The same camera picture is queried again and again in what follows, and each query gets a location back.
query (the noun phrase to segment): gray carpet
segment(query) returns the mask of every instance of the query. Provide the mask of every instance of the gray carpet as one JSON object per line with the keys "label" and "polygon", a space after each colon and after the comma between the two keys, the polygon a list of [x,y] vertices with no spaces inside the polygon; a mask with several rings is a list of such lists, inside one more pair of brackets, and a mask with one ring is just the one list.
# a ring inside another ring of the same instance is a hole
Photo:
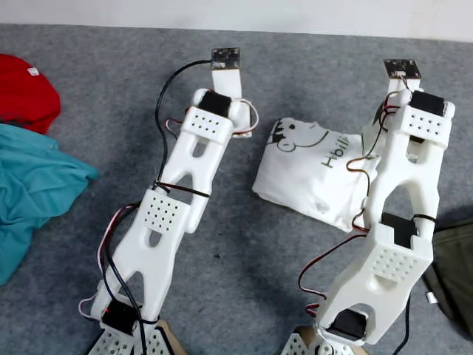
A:
{"label": "gray carpet", "polygon": [[[0,288],[0,354],[82,354],[99,332],[77,312],[100,279],[95,250],[114,211],[139,200],[157,171],[161,141],[155,98],[175,69],[209,57],[212,47],[242,48],[244,96],[262,118],[254,138],[228,147],[214,193],[195,234],[177,253],[162,317],[190,354],[276,354],[296,325],[310,323],[296,277],[313,256],[344,238],[323,223],[251,192],[264,142],[277,118],[316,119],[359,132],[384,97],[382,58],[414,58],[423,87],[457,106],[440,175],[443,223],[473,215],[473,44],[331,35],[231,33],[96,27],[0,26],[0,52],[36,65],[62,97],[49,135],[97,167],[101,177],[71,211],[35,233],[31,249]],[[206,68],[177,80],[166,117],[181,118],[193,91],[211,86]],[[405,194],[389,200],[409,211]],[[307,282],[326,289],[359,250],[353,242],[317,265]],[[472,354],[422,283],[412,295],[411,340],[404,354]],[[404,321],[370,347],[391,354]]]}

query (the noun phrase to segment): red cloth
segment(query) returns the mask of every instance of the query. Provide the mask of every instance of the red cloth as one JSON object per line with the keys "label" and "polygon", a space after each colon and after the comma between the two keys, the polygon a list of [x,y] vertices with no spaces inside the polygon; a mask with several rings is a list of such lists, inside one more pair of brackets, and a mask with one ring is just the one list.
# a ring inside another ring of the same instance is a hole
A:
{"label": "red cloth", "polygon": [[59,94],[34,66],[0,54],[0,123],[44,134],[61,111]]}

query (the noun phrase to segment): folded white cloth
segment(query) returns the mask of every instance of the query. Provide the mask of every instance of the folded white cloth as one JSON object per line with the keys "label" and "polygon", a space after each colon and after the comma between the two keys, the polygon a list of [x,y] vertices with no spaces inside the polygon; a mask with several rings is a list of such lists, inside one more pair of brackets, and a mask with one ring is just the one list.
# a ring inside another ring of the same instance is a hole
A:
{"label": "folded white cloth", "polygon": [[[287,206],[343,231],[361,211],[367,177],[349,172],[346,164],[362,156],[361,136],[345,135],[283,118],[270,134],[253,191],[261,198]],[[371,179],[379,158],[363,159],[350,168],[364,169]]]}

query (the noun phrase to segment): teal cloth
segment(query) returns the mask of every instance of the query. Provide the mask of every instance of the teal cloth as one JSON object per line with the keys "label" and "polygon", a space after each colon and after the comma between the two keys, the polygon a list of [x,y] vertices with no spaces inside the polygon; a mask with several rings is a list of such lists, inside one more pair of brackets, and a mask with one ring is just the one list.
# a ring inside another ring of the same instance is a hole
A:
{"label": "teal cloth", "polygon": [[69,210],[98,171],[45,135],[0,124],[0,285],[23,260],[33,231]]}

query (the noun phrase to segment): cable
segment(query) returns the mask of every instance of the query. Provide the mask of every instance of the cable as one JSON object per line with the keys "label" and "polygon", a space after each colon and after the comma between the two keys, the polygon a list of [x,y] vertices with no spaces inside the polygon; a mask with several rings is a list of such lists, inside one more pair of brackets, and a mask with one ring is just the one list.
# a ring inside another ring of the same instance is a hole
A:
{"label": "cable", "polygon": [[394,350],[392,355],[398,355],[402,348],[406,346],[407,342],[409,341],[409,332],[410,332],[410,326],[409,326],[409,313],[410,313],[410,306],[411,306],[411,295],[409,295],[409,298],[407,299],[407,304],[406,304],[406,318],[405,318],[405,323],[406,323],[406,333],[404,334],[404,339],[402,340],[401,344]]}
{"label": "cable", "polygon": [[[141,347],[143,349],[143,355],[146,355],[146,338],[145,338],[145,332],[144,332],[144,326],[143,324],[156,324],[156,321],[148,321],[144,320],[141,318],[141,311],[140,307],[138,306],[136,299],[133,297],[133,294],[131,290],[129,289],[128,285],[126,282],[123,280],[123,278],[120,275],[120,272],[117,269],[117,266],[115,265],[115,262],[113,261],[112,255],[110,253],[110,240],[112,239],[112,236],[115,232],[115,229],[120,225],[123,220],[128,217],[137,207],[139,207],[140,203],[130,203],[129,205],[126,205],[122,207],[118,212],[118,214],[115,214],[115,218],[112,219],[112,222],[110,224],[110,228],[108,235],[106,236],[105,239],[105,257],[107,260],[107,263],[109,264],[110,268],[112,269],[114,275],[117,277],[118,282],[120,283],[122,289],[125,291],[126,296],[129,298],[130,303],[132,304],[133,308],[135,309],[136,315],[137,315],[137,321],[138,325],[140,326],[140,338],[141,338]],[[110,296],[112,298],[115,298],[113,295],[112,291],[110,290],[110,287],[108,285],[108,282],[106,281],[106,274],[104,268],[102,268],[102,273],[103,273],[103,281],[105,282],[106,289],[110,293]]]}
{"label": "cable", "polygon": [[[376,135],[376,139],[375,141],[373,142],[370,150],[368,151],[367,154],[365,154],[364,156],[362,157],[359,157],[359,158],[355,158],[355,159],[352,159],[352,160],[349,160],[347,161],[347,164],[346,164],[346,168],[349,172],[360,172],[362,174],[364,174],[366,177],[367,177],[367,196],[370,194],[370,187],[371,187],[371,179],[370,179],[370,175],[368,174],[368,172],[364,169],[354,169],[354,168],[350,168],[350,165],[356,161],[362,161],[364,159],[369,159],[370,158],[370,155],[371,153],[373,152],[373,150],[375,149],[376,147],[376,144],[378,144],[378,141],[379,141],[379,138],[381,137],[381,132],[383,132],[383,130],[387,131],[387,129],[384,127],[384,122],[386,121],[387,117],[389,115],[393,115],[397,112],[397,109],[399,109],[399,106],[395,106],[395,105],[388,105],[388,102],[389,102],[389,98],[391,97],[391,95],[394,95],[396,93],[398,93],[399,91],[393,91],[393,92],[390,92],[386,98],[384,99],[383,103],[382,103],[382,110],[378,109],[378,111],[380,112],[379,116],[378,116],[378,120],[377,118],[375,118],[375,122],[378,121],[379,122],[379,130],[378,130],[378,134]],[[364,213],[364,208],[361,209],[361,211],[356,214],[353,219],[352,219],[352,228],[358,230],[358,231],[362,231],[363,233],[367,233],[370,231],[370,229],[368,228],[365,228],[365,227],[361,227],[359,225],[357,225],[355,223],[356,219],[360,216],[362,216],[362,214]]]}
{"label": "cable", "polygon": [[253,111],[254,113],[255,119],[254,119],[253,124],[250,126],[250,128],[246,129],[245,131],[235,132],[234,135],[244,135],[245,133],[249,133],[253,131],[256,128],[256,126],[258,126],[259,124],[259,115],[258,115],[258,110],[256,109],[256,107],[250,101],[244,98],[240,98],[239,101],[247,104],[250,107],[251,111]]}
{"label": "cable", "polygon": [[[304,287],[302,284],[301,284],[301,280],[302,280],[302,277],[304,276],[304,274],[307,272],[307,270],[309,270],[312,266],[314,266],[317,262],[319,262],[320,260],[324,259],[327,255],[333,253],[335,250],[337,250],[338,248],[340,248],[341,246],[347,244],[348,242],[350,242],[351,240],[354,240],[358,237],[366,237],[365,234],[355,234],[355,235],[352,235],[350,237],[348,237],[347,239],[343,240],[342,242],[340,242],[339,244],[333,246],[332,248],[330,248],[329,250],[327,250],[326,252],[320,254],[318,257],[315,257],[313,258],[302,270],[301,272],[299,273],[299,277],[297,278],[297,286],[303,291],[303,292],[307,292],[309,294],[316,294],[317,296],[320,296],[320,297],[323,297],[324,300],[327,299],[327,296],[323,293],[323,292],[320,292],[320,291],[315,291],[313,289],[310,289],[310,288],[306,288]],[[310,315],[312,315],[313,317],[316,315],[316,312],[315,311],[312,311],[312,308],[318,308],[319,304],[318,303],[311,303],[309,304],[308,306],[306,306],[306,312]]]}
{"label": "cable", "polygon": [[431,220],[433,223],[437,223],[437,218],[434,218],[427,214],[416,213],[412,216],[411,220],[414,220],[415,218],[423,218],[424,220]]}
{"label": "cable", "polygon": [[194,67],[196,65],[200,64],[209,64],[212,61],[210,60],[204,60],[204,61],[193,61],[189,64],[186,64],[184,67],[179,68],[176,70],[167,80],[167,82],[164,84],[163,88],[161,89],[161,93],[159,95],[159,98],[157,99],[156,102],[156,109],[154,110],[154,120],[156,121],[156,125],[158,130],[160,131],[161,138],[163,139],[163,159],[161,160],[161,165],[160,165],[160,171],[157,175],[156,181],[161,180],[161,177],[163,176],[163,171],[164,171],[164,166],[166,165],[166,162],[168,160],[168,141],[166,139],[166,134],[164,133],[164,130],[160,124],[160,109],[161,106],[163,105],[163,100],[164,100],[164,94],[166,93],[166,90],[168,89],[169,85],[171,82],[184,70]]}
{"label": "cable", "polygon": [[85,303],[85,302],[89,302],[89,301],[92,301],[95,296],[97,296],[97,292],[94,293],[94,295],[92,297],[89,297],[89,298],[84,298],[83,300],[81,300],[77,306],[78,310],[79,310],[79,313],[81,314],[82,317],[88,319],[88,320],[95,320],[94,317],[92,317],[90,314],[85,314],[83,311],[82,311],[82,305]]}
{"label": "cable", "polygon": [[194,189],[190,189],[188,187],[185,187],[185,186],[179,186],[179,185],[174,185],[172,183],[163,183],[161,181],[157,181],[156,182],[156,186],[160,186],[160,187],[169,187],[171,189],[176,189],[176,190],[181,190],[181,191],[185,191],[185,192],[190,192],[194,195],[199,195],[199,196],[202,196],[202,197],[206,197],[206,198],[209,198],[210,195],[209,194],[206,194],[205,192],[201,192],[201,191],[198,191],[198,190],[194,190]]}
{"label": "cable", "polygon": [[164,126],[166,127],[167,131],[171,133],[174,139],[177,141],[177,135],[172,131],[171,127],[169,126],[169,122],[175,122],[176,124],[183,124],[182,121],[174,120],[173,118],[168,118],[164,121]]}

